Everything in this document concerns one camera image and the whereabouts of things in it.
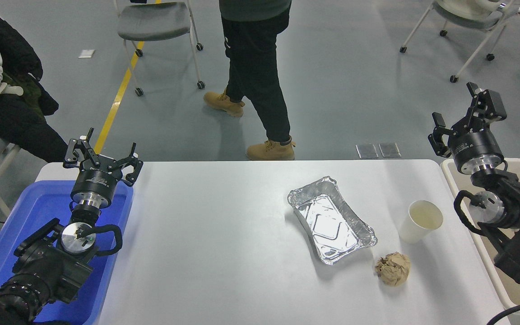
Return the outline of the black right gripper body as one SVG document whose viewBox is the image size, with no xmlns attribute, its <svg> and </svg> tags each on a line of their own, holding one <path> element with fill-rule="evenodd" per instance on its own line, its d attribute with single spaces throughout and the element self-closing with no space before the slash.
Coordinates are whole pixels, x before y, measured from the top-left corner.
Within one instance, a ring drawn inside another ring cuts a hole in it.
<svg viewBox="0 0 520 325">
<path fill-rule="evenodd" d="M 450 136 L 448 146 L 458 169 L 490 169 L 504 161 L 497 140 L 489 130 Z"/>
</svg>

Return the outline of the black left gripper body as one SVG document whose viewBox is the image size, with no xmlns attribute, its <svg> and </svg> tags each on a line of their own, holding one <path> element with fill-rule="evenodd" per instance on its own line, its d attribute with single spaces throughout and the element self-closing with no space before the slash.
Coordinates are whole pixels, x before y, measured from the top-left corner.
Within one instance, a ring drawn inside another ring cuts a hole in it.
<svg viewBox="0 0 520 325">
<path fill-rule="evenodd" d="M 116 161 L 113 158 L 100 158 L 99 161 L 99 167 L 93 165 L 91 159 L 79 163 L 79 174 L 70 194 L 73 200 L 84 193 L 95 193 L 104 200 L 113 199 L 118 179 L 109 173 L 108 166 Z"/>
</svg>

